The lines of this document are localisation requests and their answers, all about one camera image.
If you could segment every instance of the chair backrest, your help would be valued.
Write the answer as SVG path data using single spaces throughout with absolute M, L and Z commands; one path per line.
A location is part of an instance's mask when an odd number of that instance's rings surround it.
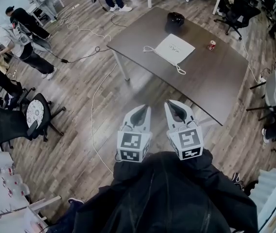
M 18 137 L 28 138 L 27 130 L 26 116 L 21 111 L 0 108 L 0 144 Z
M 249 0 L 234 0 L 234 4 L 227 13 L 227 19 L 233 22 L 238 28 L 244 28 L 248 26 L 251 18 L 260 13 L 261 11 L 251 5 Z M 242 22 L 238 21 L 240 16 L 243 16 Z
M 265 103 L 276 106 L 276 71 L 273 70 L 265 84 Z

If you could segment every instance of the black office chair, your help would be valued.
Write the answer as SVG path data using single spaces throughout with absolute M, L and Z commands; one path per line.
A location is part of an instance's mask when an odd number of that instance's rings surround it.
M 42 135 L 43 141 L 46 142 L 48 126 L 55 130 L 58 135 L 64 135 L 52 125 L 51 120 L 61 111 L 65 111 L 66 108 L 62 107 L 52 115 L 49 108 L 52 102 L 47 102 L 42 94 L 38 93 L 32 100 L 40 101 L 44 107 L 43 119 L 39 127 L 37 127 L 37 121 L 31 127 L 28 127 L 27 118 L 22 111 L 10 111 L 0 108 L 0 145 L 18 137 L 25 137 L 31 141 L 39 135 Z
M 229 25 L 225 34 L 229 35 L 230 28 L 233 28 L 239 34 L 239 40 L 242 40 L 242 35 L 238 29 L 247 27 L 249 20 L 259 14 L 260 10 L 251 5 L 249 0 L 234 0 L 230 11 L 223 17 L 225 20 L 215 19 L 214 21 Z M 242 22 L 238 21 L 240 16 L 243 16 Z

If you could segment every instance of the gray chair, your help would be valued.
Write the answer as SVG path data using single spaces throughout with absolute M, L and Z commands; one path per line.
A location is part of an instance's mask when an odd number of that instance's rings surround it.
M 264 84 L 265 84 L 265 92 L 261 98 L 265 99 L 265 106 L 246 109 L 246 111 L 255 111 L 255 110 L 264 110 L 264 109 L 271 110 L 271 113 L 260 118 L 259 121 L 273 115 L 273 111 L 274 111 L 273 107 L 276 106 L 276 71 L 275 70 L 272 71 L 271 75 L 268 77 L 266 82 L 250 87 L 250 89 L 254 89 Z

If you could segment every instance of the brown table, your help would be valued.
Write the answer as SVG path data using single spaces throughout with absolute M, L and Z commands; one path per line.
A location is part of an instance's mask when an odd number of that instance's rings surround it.
M 153 52 L 143 52 L 144 46 L 156 48 L 169 33 L 165 31 L 168 11 L 154 8 L 119 33 L 108 47 L 129 80 L 123 66 L 122 55 L 183 93 L 220 125 L 224 125 L 244 79 L 248 61 L 227 43 L 200 26 L 185 20 L 176 35 L 189 42 L 195 50 L 176 67 Z M 207 49 L 211 40 L 213 51 Z

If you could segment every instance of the black jacket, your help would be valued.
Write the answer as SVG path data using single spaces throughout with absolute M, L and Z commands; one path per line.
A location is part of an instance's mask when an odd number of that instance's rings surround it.
M 73 232 L 257 232 L 255 204 L 211 161 L 204 150 L 184 161 L 160 152 L 143 163 L 116 163 L 111 186 L 78 210 Z

